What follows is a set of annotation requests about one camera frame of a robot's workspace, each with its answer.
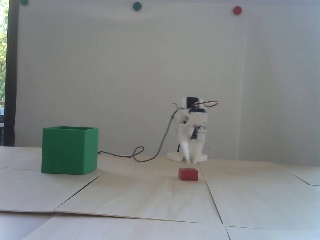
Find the black cable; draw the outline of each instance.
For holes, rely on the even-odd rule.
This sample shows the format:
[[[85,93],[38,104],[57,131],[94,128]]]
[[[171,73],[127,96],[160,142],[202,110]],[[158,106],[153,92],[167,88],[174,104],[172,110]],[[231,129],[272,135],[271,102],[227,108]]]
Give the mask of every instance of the black cable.
[[[134,150],[133,154],[132,154],[132,155],[128,155],[128,156],[116,155],[116,154],[108,153],[108,152],[104,152],[104,151],[100,151],[100,152],[98,152],[98,154],[100,154],[100,153],[106,153],[106,154],[110,154],[110,155],[116,156],[116,157],[133,157],[134,160],[136,160],[137,162],[140,162],[140,163],[147,162],[147,161],[150,161],[150,160],[156,158],[156,157],[158,156],[161,148],[162,148],[162,145],[163,145],[163,142],[164,142],[164,140],[165,140],[165,137],[167,136],[167,133],[168,133],[168,131],[169,131],[171,122],[172,122],[172,120],[174,119],[174,115],[175,115],[180,109],[188,109],[188,108],[177,108],[177,110],[175,110],[174,113],[171,115],[169,124],[168,124],[167,129],[166,129],[166,131],[165,131],[165,134],[164,134],[164,136],[163,136],[163,138],[162,138],[162,141],[161,141],[161,143],[160,143],[159,149],[158,149],[158,151],[157,151],[157,153],[155,154],[154,157],[152,157],[152,158],[150,158],[150,159],[147,159],[147,160],[143,160],[143,161],[139,161],[138,159],[136,159],[135,156],[138,155],[138,154],[140,154],[140,153],[142,153],[142,152],[144,151],[144,147],[143,147],[143,146],[136,147],[136,149]],[[142,148],[142,150],[141,150],[140,152],[136,153],[136,151],[137,151],[139,148]]]

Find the round magnet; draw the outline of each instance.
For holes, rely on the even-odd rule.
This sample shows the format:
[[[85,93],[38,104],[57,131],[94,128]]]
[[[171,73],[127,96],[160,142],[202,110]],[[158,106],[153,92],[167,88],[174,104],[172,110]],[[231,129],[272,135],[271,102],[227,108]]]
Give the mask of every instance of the round magnet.
[[[133,4],[133,9],[134,9],[134,10],[139,11],[141,8],[142,8],[141,3],[135,2],[135,3]]]

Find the table surface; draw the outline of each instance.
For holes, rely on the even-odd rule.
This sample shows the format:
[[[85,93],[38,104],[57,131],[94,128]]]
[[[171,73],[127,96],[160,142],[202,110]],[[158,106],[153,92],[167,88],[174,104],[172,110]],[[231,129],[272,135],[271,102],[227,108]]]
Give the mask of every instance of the table surface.
[[[0,239],[320,239],[319,167],[100,154],[92,182],[40,171],[41,148],[0,147]]]

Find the red brick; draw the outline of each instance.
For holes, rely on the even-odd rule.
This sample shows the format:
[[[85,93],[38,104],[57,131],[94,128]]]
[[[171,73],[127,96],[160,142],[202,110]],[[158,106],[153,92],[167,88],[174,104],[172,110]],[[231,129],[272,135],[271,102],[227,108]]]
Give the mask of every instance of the red brick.
[[[179,168],[179,179],[182,181],[198,181],[198,175],[195,168]]]

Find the red dot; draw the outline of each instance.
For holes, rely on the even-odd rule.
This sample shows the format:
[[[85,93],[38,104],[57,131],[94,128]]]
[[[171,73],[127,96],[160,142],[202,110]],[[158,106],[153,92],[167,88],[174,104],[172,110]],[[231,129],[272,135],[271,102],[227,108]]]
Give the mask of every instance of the red dot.
[[[236,6],[234,9],[233,9],[233,13],[235,15],[240,15],[242,13],[242,8],[240,6]]]

